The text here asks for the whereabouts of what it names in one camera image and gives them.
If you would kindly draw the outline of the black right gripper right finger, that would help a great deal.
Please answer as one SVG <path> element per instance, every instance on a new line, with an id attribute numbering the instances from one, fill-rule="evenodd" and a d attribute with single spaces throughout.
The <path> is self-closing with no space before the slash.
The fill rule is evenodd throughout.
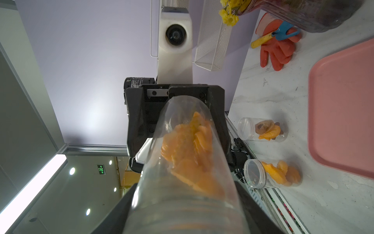
<path id="1" fill-rule="evenodd" d="M 251 234 L 284 234 L 263 209 L 260 208 L 248 193 L 248 190 L 240 182 L 235 181 L 235 186 Z"/>

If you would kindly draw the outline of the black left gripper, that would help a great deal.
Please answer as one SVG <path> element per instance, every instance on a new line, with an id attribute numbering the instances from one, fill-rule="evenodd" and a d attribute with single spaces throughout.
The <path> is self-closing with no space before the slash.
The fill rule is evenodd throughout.
<path id="1" fill-rule="evenodd" d="M 143 164 L 136 154 L 148 138 L 152 138 L 160 113 L 169 99 L 176 96 L 192 96 L 209 109 L 230 171 L 234 171 L 231 138 L 225 115 L 225 90 L 218 85 L 207 84 L 157 84 L 154 78 L 126 78 L 124 99 L 129 117 L 127 149 L 129 166 L 140 173 Z"/>

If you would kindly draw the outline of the clear plastic cookie jar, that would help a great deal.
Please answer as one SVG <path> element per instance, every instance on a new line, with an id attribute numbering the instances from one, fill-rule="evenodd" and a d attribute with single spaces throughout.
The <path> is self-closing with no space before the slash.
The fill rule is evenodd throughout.
<path id="1" fill-rule="evenodd" d="M 191 96 L 163 108 L 126 234 L 247 234 L 248 224 L 208 107 Z"/>

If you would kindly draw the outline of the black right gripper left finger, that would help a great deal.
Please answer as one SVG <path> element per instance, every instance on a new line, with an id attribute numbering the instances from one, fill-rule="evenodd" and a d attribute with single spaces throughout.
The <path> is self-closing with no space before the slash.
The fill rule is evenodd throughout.
<path id="1" fill-rule="evenodd" d="M 129 189 L 91 234 L 121 234 L 123 232 L 136 188 L 137 183 Z"/>

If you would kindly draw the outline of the orange cookies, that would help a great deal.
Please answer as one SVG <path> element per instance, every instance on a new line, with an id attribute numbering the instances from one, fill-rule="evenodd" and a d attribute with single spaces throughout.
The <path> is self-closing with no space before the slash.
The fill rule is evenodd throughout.
<path id="1" fill-rule="evenodd" d="M 216 199 L 225 195 L 213 172 L 213 133 L 210 121 L 195 112 L 187 124 L 163 137 L 161 156 L 172 163 L 171 174 L 192 189 Z"/>

